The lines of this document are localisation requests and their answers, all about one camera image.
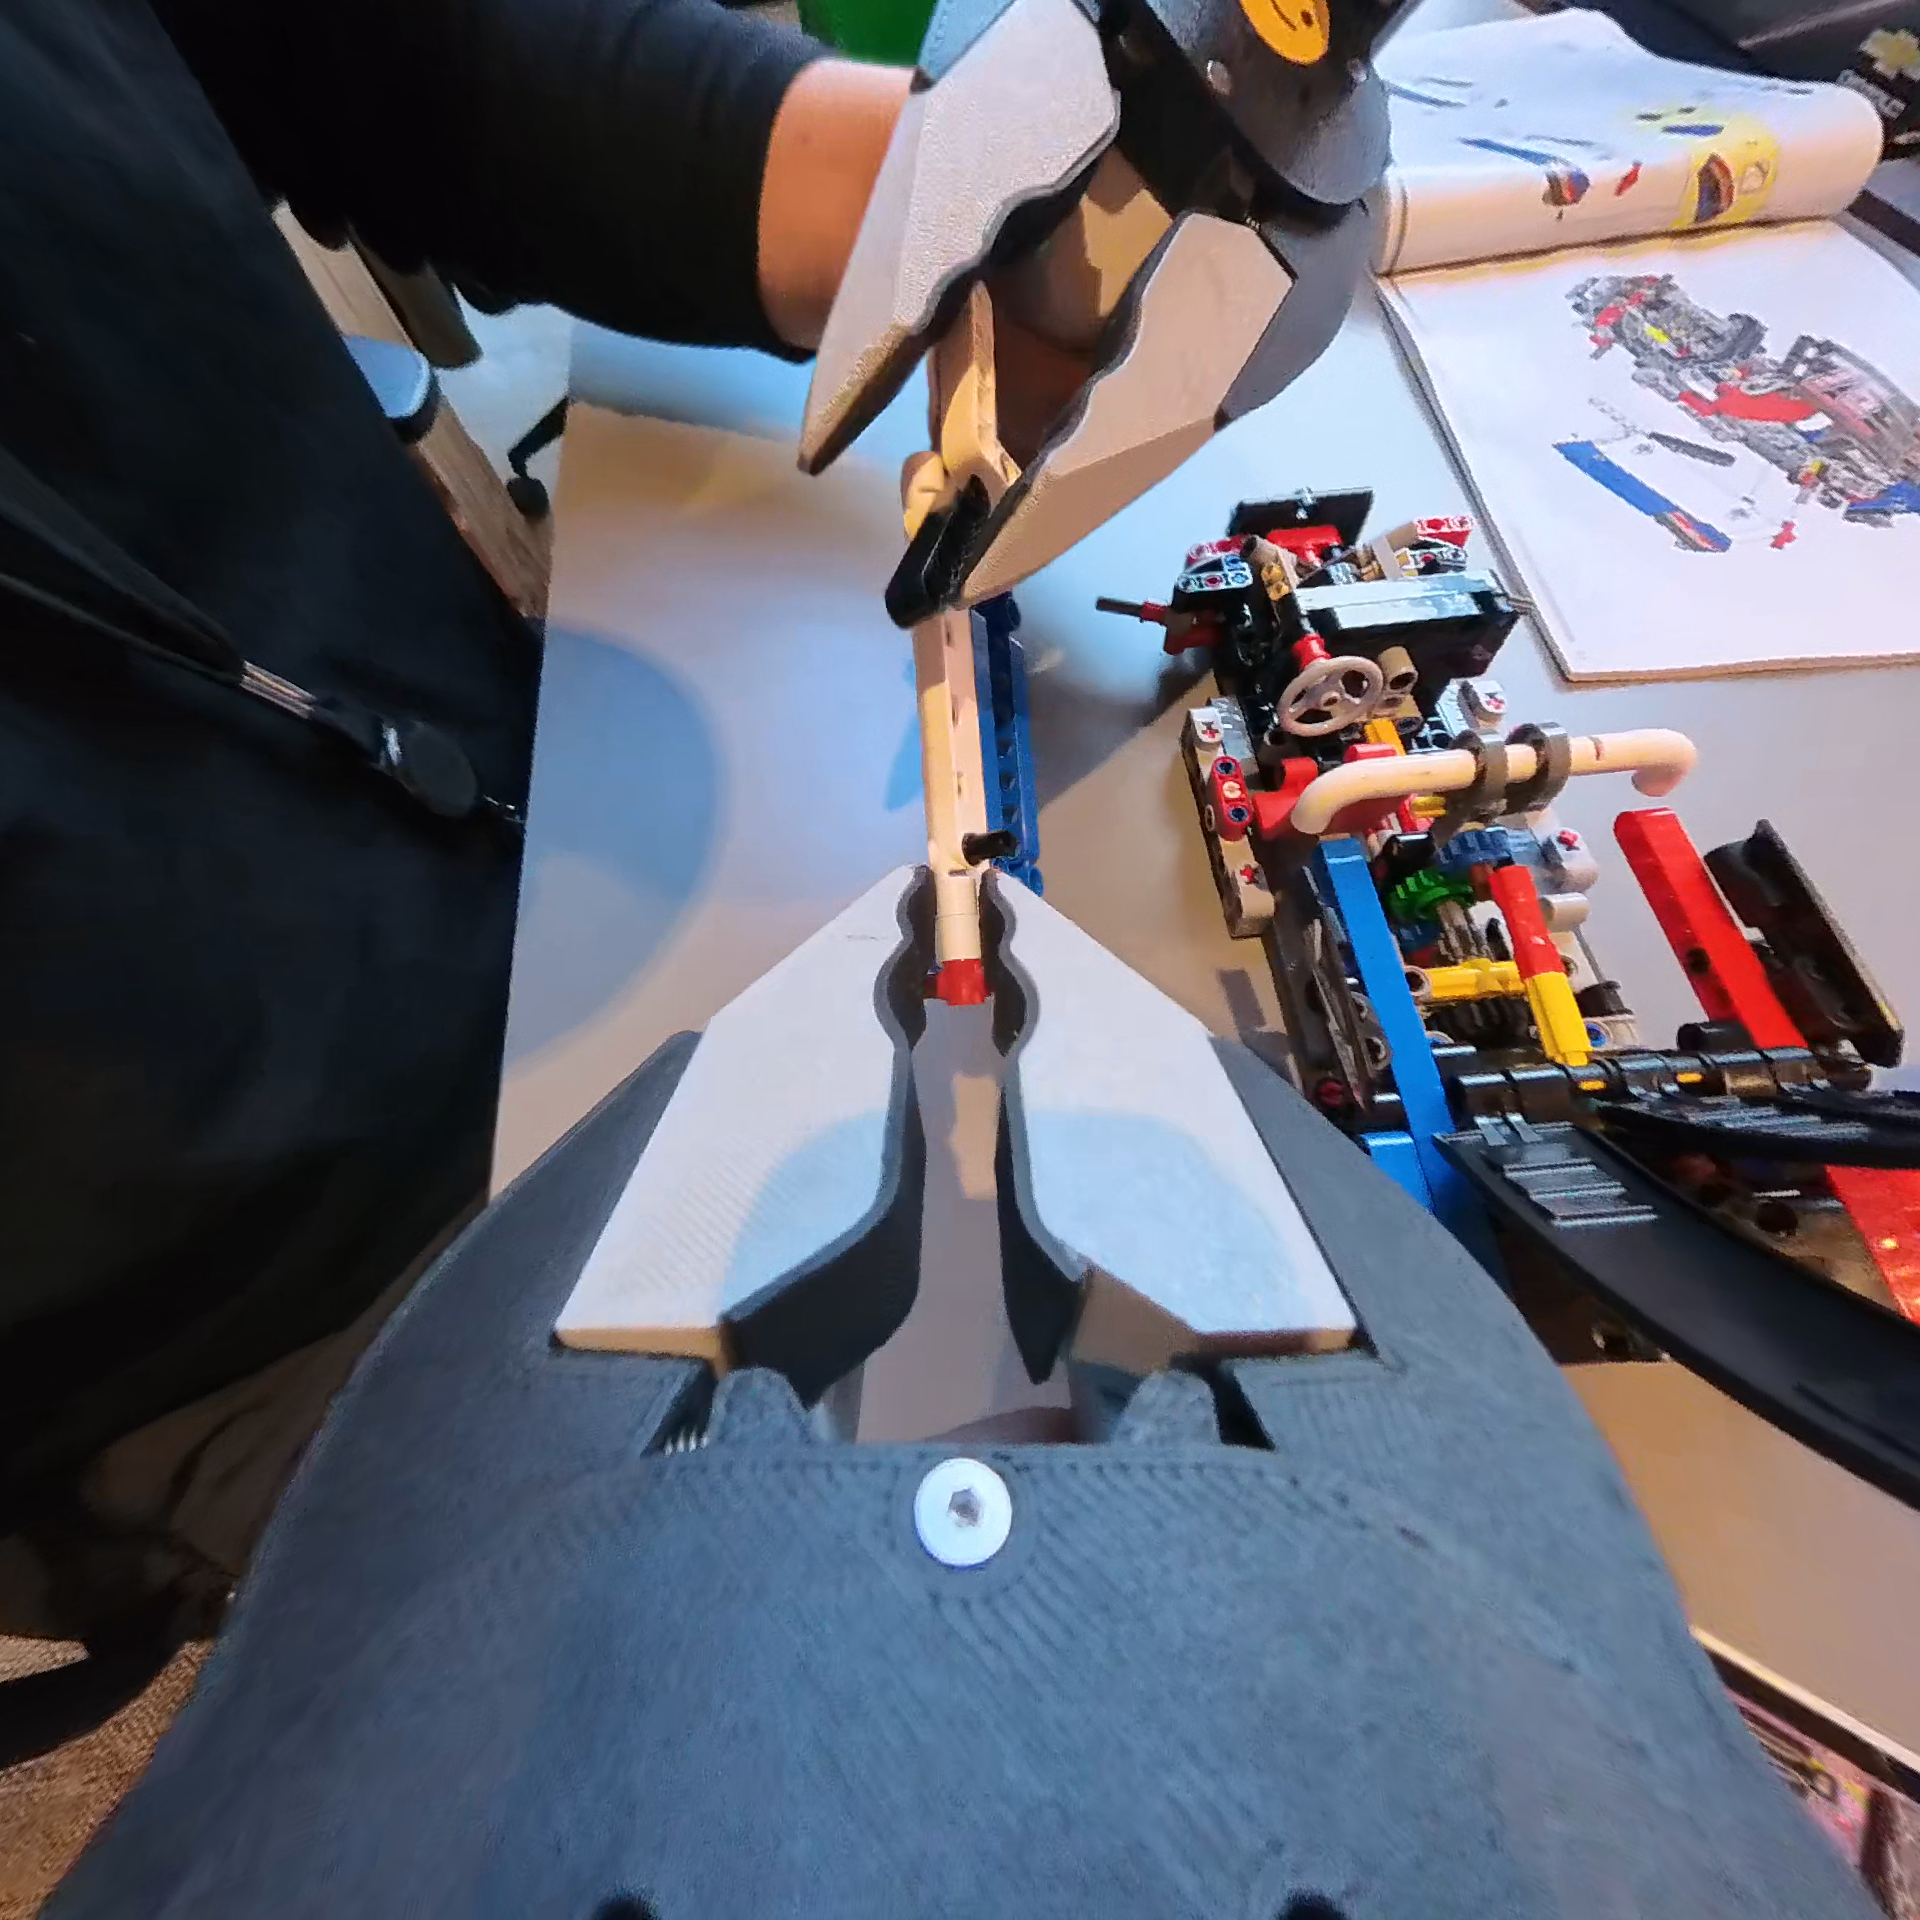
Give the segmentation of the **open instruction booklet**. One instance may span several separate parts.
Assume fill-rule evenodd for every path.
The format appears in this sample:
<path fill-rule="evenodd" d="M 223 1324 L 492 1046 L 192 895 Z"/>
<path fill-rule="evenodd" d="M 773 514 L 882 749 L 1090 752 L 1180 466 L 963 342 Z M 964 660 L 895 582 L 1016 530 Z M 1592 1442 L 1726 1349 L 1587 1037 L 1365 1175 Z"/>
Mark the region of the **open instruction booklet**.
<path fill-rule="evenodd" d="M 1575 680 L 1914 660 L 1915 283 L 1854 83 L 1573 7 L 1397 37 L 1382 304 Z"/>

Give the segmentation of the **person's left forearm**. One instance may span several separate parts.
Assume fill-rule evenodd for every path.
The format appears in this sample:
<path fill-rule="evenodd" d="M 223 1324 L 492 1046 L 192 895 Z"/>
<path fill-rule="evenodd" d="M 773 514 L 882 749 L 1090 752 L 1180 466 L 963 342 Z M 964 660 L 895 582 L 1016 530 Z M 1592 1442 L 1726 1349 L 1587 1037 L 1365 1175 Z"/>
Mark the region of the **person's left forearm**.
<path fill-rule="evenodd" d="M 762 176 L 818 42 L 709 3 L 158 3 L 270 202 L 488 307 L 798 358 Z"/>

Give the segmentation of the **white blue brick panel assembly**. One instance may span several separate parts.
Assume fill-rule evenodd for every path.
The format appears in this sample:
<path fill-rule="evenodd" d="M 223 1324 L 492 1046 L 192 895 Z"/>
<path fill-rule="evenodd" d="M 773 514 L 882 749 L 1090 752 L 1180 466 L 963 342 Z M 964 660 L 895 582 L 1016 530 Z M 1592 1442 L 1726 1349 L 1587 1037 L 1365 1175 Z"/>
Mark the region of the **white blue brick panel assembly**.
<path fill-rule="evenodd" d="M 992 294 L 976 285 L 925 360 L 928 438 L 901 474 L 906 554 L 887 589 L 890 615 L 912 630 L 925 854 L 933 900 L 931 995 L 949 1005 L 988 1002 L 980 872 L 988 853 L 988 778 L 976 716 L 968 613 L 949 584 L 952 555 L 992 514 L 1020 464 L 1002 443 Z"/>

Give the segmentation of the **black office chair base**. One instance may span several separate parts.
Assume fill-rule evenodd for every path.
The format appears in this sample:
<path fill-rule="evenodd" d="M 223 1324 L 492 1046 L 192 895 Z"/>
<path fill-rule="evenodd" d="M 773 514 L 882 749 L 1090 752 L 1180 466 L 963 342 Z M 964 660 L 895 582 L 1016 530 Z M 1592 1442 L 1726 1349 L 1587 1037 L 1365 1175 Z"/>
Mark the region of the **black office chair base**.
<path fill-rule="evenodd" d="M 534 474 L 534 460 L 558 445 L 568 422 L 568 396 L 562 392 L 507 448 L 507 496 L 527 520 L 547 520 L 554 512 L 547 483 Z"/>

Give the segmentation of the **holographic sticker sheet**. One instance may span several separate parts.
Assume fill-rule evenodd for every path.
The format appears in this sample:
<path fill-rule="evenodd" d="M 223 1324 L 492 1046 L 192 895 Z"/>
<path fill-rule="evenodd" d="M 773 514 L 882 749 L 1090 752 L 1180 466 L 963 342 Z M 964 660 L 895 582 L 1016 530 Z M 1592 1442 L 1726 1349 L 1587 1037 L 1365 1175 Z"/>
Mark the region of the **holographic sticker sheet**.
<path fill-rule="evenodd" d="M 1814 1824 L 1886 1915 L 1918 1915 L 1918 1757 L 1696 1628 L 1696 1643 Z"/>

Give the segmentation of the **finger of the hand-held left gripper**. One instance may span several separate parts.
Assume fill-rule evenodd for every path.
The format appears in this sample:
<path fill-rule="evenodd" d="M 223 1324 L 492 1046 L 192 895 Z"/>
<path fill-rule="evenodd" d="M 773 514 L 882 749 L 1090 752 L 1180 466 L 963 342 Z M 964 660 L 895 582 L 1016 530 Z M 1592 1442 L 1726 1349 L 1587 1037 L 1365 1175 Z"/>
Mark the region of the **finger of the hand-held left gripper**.
<path fill-rule="evenodd" d="M 1194 458 L 1290 285 L 1254 226 L 1187 213 L 1128 285 L 1109 364 L 994 510 L 958 603 L 1016 587 Z"/>
<path fill-rule="evenodd" d="M 1114 144 L 1098 18 L 1070 3 L 940 7 L 832 300 L 799 430 L 826 470 L 901 390 L 1030 207 Z"/>

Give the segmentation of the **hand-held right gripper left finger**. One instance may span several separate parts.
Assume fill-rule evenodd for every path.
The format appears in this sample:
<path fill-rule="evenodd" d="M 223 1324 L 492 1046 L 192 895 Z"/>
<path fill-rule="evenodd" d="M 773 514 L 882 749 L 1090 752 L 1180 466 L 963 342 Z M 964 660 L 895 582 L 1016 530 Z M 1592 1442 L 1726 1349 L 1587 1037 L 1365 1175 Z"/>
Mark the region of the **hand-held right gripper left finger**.
<path fill-rule="evenodd" d="M 899 869 L 695 1040 L 555 1324 L 583 1354 L 780 1374 L 804 1403 L 919 1286 L 924 872 Z"/>

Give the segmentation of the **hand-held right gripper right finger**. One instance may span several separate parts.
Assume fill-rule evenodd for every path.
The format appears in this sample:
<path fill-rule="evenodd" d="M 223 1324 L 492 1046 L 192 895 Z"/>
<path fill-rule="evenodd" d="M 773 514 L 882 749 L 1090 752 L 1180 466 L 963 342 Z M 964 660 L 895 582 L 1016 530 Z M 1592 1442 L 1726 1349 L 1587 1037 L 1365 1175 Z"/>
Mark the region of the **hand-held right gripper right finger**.
<path fill-rule="evenodd" d="M 1356 1310 L 1208 1031 L 1020 880 L 996 875 L 982 909 L 1026 1374 L 1348 1349 Z"/>

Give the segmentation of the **toy brick vehicle model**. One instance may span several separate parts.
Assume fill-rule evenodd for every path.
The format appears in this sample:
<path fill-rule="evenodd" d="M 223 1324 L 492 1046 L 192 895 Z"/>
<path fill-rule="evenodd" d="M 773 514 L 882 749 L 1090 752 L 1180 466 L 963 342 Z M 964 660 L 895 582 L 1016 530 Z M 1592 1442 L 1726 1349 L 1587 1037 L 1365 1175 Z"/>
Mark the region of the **toy brick vehicle model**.
<path fill-rule="evenodd" d="M 1159 602 L 1204 654 L 1182 752 L 1227 932 L 1274 970 L 1310 1103 L 1435 1213 L 1564 1365 L 1676 1360 L 1918 1500 L 1903 1026 L 1771 822 L 1613 844 L 1696 1004 L 1650 1045 L 1587 923 L 1571 784 L 1662 800 L 1691 742 L 1506 726 L 1518 621 L 1472 520 L 1366 535 L 1370 488 L 1232 507 Z"/>

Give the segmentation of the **grey desk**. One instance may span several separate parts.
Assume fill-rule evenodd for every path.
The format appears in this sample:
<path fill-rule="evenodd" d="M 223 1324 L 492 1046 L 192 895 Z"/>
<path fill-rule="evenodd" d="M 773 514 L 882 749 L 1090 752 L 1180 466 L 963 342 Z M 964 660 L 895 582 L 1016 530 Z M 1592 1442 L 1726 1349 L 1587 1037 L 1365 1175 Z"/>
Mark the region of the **grey desk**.
<path fill-rule="evenodd" d="M 494 1189 L 920 858 L 910 642 L 879 606 L 920 384 L 804 477 L 806 384 L 579 328 Z M 1236 501 L 1318 486 L 1371 486 L 1376 523 L 1469 507 L 1371 301 L 1292 390 L 1016 589 L 1047 900 L 1283 1068 L 1274 976 L 1222 931 L 1178 760 L 1203 693 L 1094 598 L 1157 597 Z M 1915 1031 L 1914 666 L 1571 688 L 1523 621 L 1495 671 L 1523 723 L 1686 731 L 1699 765 L 1670 805 L 1696 844 L 1768 818 Z M 1914 1510 L 1668 1363 L 1571 1382 L 1696 1624 L 1915 1749 Z"/>

